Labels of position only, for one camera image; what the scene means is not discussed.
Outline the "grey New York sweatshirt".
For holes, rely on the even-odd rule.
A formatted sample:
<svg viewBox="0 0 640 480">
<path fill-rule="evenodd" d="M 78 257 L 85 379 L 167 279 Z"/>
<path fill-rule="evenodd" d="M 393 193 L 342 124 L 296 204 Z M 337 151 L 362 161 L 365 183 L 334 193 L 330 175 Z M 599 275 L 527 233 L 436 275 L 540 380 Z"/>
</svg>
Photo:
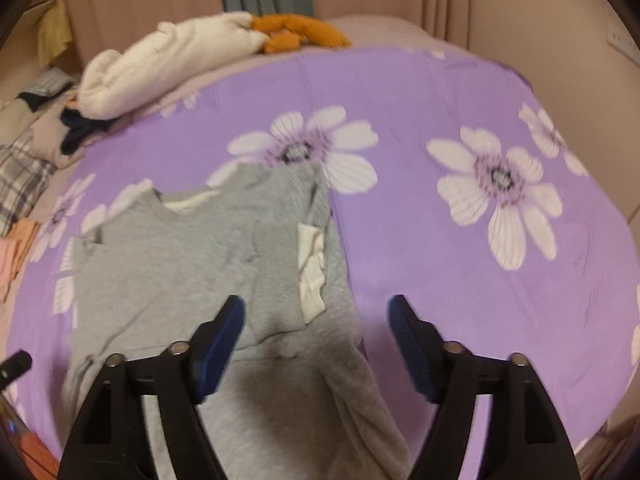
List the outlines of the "grey New York sweatshirt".
<svg viewBox="0 0 640 480">
<path fill-rule="evenodd" d="M 230 296 L 246 321 L 200 406 L 231 479 L 403 479 L 407 445 L 362 353 L 322 169 L 241 165 L 216 188 L 141 193 L 75 238 L 70 425 L 104 360 L 155 356 Z"/>
</svg>

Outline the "plaid grey pillow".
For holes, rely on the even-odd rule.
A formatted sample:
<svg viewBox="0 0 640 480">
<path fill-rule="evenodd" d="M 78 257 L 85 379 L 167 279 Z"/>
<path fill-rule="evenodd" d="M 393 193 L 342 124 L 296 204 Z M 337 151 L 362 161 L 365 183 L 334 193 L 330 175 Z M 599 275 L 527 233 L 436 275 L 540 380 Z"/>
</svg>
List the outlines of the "plaid grey pillow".
<svg viewBox="0 0 640 480">
<path fill-rule="evenodd" d="M 6 236 L 14 223 L 26 218 L 46 190 L 55 166 L 35 157 L 32 128 L 15 141 L 1 145 L 0 164 L 0 228 Z"/>
</svg>

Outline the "folded orange garment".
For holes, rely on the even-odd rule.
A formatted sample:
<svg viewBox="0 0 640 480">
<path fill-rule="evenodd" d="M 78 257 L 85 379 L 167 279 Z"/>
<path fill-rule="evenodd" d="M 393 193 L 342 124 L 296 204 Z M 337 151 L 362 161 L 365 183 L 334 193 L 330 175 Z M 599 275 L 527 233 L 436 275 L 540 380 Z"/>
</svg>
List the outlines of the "folded orange garment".
<svg viewBox="0 0 640 480">
<path fill-rule="evenodd" d="M 18 220 L 12 226 L 8 239 L 14 241 L 14 252 L 10 267 L 10 280 L 16 278 L 20 272 L 26 257 L 32 248 L 32 244 L 38 235 L 40 223 L 31 218 L 23 218 Z"/>
</svg>

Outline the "taupe pillow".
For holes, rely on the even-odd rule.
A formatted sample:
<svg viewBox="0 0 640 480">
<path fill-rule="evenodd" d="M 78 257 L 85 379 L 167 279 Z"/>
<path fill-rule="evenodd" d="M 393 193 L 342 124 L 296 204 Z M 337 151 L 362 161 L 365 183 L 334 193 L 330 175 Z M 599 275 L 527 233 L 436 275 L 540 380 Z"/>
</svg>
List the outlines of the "taupe pillow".
<svg viewBox="0 0 640 480">
<path fill-rule="evenodd" d="M 70 128 L 61 122 L 63 104 L 52 106 L 32 125 L 32 144 L 29 153 L 35 158 L 50 162 L 56 169 L 62 170 L 79 162 L 85 156 L 85 149 L 71 155 L 64 155 L 61 144 Z"/>
</svg>

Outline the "dark navy garment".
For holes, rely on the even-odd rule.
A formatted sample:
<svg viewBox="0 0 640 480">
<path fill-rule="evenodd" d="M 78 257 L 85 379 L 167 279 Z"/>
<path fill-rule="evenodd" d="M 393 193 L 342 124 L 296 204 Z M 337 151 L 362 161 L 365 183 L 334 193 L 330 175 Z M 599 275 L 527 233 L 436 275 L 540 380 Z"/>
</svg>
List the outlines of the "dark navy garment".
<svg viewBox="0 0 640 480">
<path fill-rule="evenodd" d="M 67 129 L 60 144 L 63 155 L 73 155 L 81 144 L 97 132 L 107 132 L 114 124 L 114 119 L 90 119 L 80 114 L 79 110 L 64 107 L 60 116 L 62 125 Z"/>
</svg>

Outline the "folded pink garment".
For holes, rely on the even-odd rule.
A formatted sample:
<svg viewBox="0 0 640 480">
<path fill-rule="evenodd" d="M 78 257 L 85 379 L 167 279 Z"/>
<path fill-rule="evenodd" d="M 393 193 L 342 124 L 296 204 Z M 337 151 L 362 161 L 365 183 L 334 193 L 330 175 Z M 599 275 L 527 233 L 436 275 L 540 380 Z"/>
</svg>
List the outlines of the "folded pink garment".
<svg viewBox="0 0 640 480">
<path fill-rule="evenodd" d="M 0 302 L 2 304 L 6 301 L 12 282 L 15 251 L 16 240 L 2 238 L 0 245 Z"/>
</svg>

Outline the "striped grey pillow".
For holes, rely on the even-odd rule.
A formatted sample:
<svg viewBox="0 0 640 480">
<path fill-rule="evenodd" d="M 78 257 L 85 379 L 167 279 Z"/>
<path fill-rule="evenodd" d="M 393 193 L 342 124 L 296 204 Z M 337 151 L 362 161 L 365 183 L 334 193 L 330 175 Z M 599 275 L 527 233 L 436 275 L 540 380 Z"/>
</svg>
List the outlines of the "striped grey pillow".
<svg viewBox="0 0 640 480">
<path fill-rule="evenodd" d="M 73 87 L 75 81 L 64 70 L 52 67 L 44 72 L 35 82 L 22 91 L 18 97 L 24 100 L 31 110 L 38 108 Z"/>
</svg>

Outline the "white wall power strip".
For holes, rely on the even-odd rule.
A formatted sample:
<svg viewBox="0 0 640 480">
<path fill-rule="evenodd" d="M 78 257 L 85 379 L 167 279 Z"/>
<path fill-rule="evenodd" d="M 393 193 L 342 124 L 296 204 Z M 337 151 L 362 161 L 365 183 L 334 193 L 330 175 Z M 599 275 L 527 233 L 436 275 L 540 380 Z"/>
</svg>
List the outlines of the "white wall power strip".
<svg viewBox="0 0 640 480">
<path fill-rule="evenodd" d="M 618 18 L 608 18 L 608 44 L 634 64 L 640 65 L 640 50 L 634 38 Z"/>
</svg>

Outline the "purple floral bed sheet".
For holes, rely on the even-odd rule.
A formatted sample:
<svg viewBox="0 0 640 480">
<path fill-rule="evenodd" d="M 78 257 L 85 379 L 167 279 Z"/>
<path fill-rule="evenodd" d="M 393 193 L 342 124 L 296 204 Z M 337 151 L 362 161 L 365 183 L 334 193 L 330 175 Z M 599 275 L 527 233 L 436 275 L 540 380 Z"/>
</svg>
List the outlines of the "purple floral bed sheet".
<svg viewBox="0 0 640 480">
<path fill-rule="evenodd" d="M 143 185 L 219 184 L 240 162 L 326 172 L 369 361 L 409 445 L 428 407 L 386 325 L 391 296 L 472 351 L 529 356 L 574 445 L 620 403 L 639 359 L 639 258 L 622 215 L 512 70 L 467 55 L 355 49 L 226 77 L 93 145 L 43 197 L 44 231 L 9 349 L 12 389 L 52 451 L 74 319 L 70 241 Z"/>
</svg>

